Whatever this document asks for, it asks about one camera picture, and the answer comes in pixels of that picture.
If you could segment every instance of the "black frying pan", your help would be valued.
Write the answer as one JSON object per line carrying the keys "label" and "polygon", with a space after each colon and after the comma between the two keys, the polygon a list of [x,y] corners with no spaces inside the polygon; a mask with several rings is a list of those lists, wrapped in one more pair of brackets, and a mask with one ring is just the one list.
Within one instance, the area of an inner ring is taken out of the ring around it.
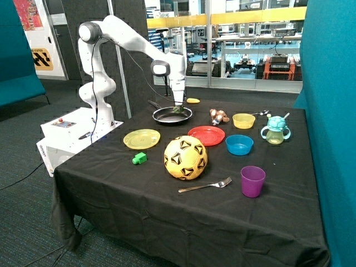
{"label": "black frying pan", "polygon": [[178,123],[188,120],[192,111],[189,108],[184,108],[184,110],[180,113],[176,113],[173,111],[174,107],[164,107],[162,108],[157,103],[148,100],[148,102],[153,105],[157,110],[152,114],[152,117],[155,121],[160,123]]}

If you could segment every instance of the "sippy cup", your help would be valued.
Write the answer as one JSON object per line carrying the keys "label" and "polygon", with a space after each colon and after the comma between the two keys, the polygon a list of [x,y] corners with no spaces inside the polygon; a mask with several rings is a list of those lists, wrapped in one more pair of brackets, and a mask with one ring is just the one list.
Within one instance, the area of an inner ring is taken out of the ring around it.
{"label": "sippy cup", "polygon": [[[283,118],[280,116],[269,117],[267,126],[263,127],[261,130],[261,136],[266,139],[267,142],[278,145],[283,142],[283,140],[290,137],[290,130],[285,124],[285,118],[289,116],[287,113]],[[264,136],[263,132],[268,129],[267,134]],[[283,131],[288,130],[288,134],[284,135]]]}

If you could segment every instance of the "black tablecloth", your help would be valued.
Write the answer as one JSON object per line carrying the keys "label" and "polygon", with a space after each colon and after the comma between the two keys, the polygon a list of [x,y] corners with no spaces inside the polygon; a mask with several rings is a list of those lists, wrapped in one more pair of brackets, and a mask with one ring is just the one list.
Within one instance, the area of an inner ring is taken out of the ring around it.
{"label": "black tablecloth", "polygon": [[[74,215],[79,215],[106,235],[179,266],[326,266],[330,254],[304,110],[214,101],[186,107],[193,116],[175,125],[157,123],[152,118],[155,109],[146,108],[56,168],[51,221],[67,248],[80,243],[73,224]],[[226,137],[248,135],[253,149],[246,156],[234,156],[224,139],[206,147],[208,165],[200,177],[191,181],[172,177],[163,163],[165,147],[193,127],[211,125],[211,108],[230,117],[230,122],[218,125]],[[248,130],[233,125],[233,114],[264,109],[272,116],[290,112],[286,121],[292,136],[281,145],[261,138],[266,116],[258,116]],[[160,142],[142,151],[125,146],[125,135],[143,128],[160,132]],[[134,165],[132,158],[139,152],[148,160]],[[266,172],[261,195],[255,199],[241,192],[240,170],[247,165]],[[229,176],[233,181],[223,189],[178,193]]]}

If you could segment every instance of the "yellow and black sign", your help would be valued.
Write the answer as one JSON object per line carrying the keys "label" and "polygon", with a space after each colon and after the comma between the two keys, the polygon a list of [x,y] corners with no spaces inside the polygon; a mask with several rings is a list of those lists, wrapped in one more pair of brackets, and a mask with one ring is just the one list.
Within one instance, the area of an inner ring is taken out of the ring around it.
{"label": "yellow and black sign", "polygon": [[53,71],[50,53],[45,48],[31,49],[36,71]]}

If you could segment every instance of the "door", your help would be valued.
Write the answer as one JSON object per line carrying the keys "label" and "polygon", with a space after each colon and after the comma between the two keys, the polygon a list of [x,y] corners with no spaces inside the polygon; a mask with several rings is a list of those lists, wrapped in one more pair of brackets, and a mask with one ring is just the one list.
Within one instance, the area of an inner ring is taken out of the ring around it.
{"label": "door", "polygon": [[43,0],[13,0],[32,51],[39,78],[67,80],[57,39]]}

